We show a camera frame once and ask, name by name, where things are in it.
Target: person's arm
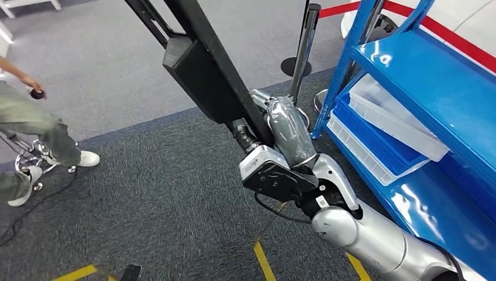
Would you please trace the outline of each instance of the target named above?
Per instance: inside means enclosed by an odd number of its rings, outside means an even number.
[[[14,75],[17,77],[19,80],[22,80],[22,78],[27,77],[27,74],[22,72],[20,69],[17,67],[13,66],[10,61],[6,60],[3,57],[0,57],[0,68],[7,71],[8,73]]]
[[[14,75],[22,83],[32,87],[37,92],[43,91],[41,85],[38,82],[36,82],[34,79],[29,77],[26,73],[24,73],[22,70],[15,67],[12,63],[10,63],[10,61],[8,61],[7,59],[5,59],[3,57],[0,57],[0,68],[7,71],[8,73]]]

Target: red barrier rope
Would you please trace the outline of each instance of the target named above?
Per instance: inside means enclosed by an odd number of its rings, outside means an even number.
[[[359,5],[360,2],[353,2],[353,3],[326,8],[321,10],[319,14],[319,18],[325,18],[328,16],[339,15],[341,13],[354,11],[358,9]],[[384,2],[383,9],[386,9],[393,13],[397,13],[402,16],[408,16],[414,10],[410,7],[403,6],[401,4],[391,2],[388,0]],[[493,57],[486,51],[482,50],[476,45],[465,40],[461,36],[457,35],[456,33],[452,32],[448,28],[441,25],[439,22],[430,18],[429,16],[426,16],[423,19],[422,25],[427,29],[429,29],[430,31],[432,31],[434,34],[441,37],[443,40],[453,45],[455,48],[459,49],[461,52],[471,57],[473,60],[479,62],[483,66],[490,69],[492,72],[496,73],[496,57]]]

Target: yellow floor tape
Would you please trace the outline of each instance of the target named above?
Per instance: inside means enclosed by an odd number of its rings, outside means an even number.
[[[352,263],[353,268],[355,268],[355,271],[358,273],[358,276],[360,277],[360,281],[371,281],[370,276],[368,275],[367,271],[365,268],[363,268],[363,265],[361,265],[361,262],[357,260],[354,256],[350,255],[349,253],[346,253],[346,256]]]
[[[257,255],[257,259],[259,260],[265,279],[267,279],[267,281],[275,281],[274,273],[272,272],[270,265],[268,265],[267,257],[265,257],[265,253],[262,249],[262,245],[260,245],[260,242],[255,243],[253,250],[255,251],[255,255]]]
[[[61,276],[59,278],[53,279],[52,281],[76,281],[86,276],[92,275],[98,272],[98,269],[94,265],[88,265],[69,274]],[[107,276],[108,281],[117,281],[112,276]]]

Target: blue plastic bin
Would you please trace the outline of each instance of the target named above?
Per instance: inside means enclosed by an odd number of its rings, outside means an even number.
[[[496,193],[489,184],[476,177],[463,159],[452,152],[443,157],[437,165],[496,222]]]
[[[349,107],[349,103],[349,94],[339,95],[334,114],[391,173],[399,176],[427,160],[427,157],[362,119]]]

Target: person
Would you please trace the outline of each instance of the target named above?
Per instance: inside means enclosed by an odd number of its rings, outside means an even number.
[[[37,81],[5,58],[0,57],[0,68],[38,93],[44,93]],[[81,151],[76,147],[76,142],[67,132],[67,125],[52,114],[43,112],[27,96],[23,97],[5,81],[0,81],[0,128],[39,136],[50,151],[45,160],[51,165],[93,167],[100,162],[97,154]],[[13,207],[23,205],[31,196],[33,185],[42,173],[41,168],[36,166],[24,167],[17,173],[0,173],[0,203],[7,202]]]

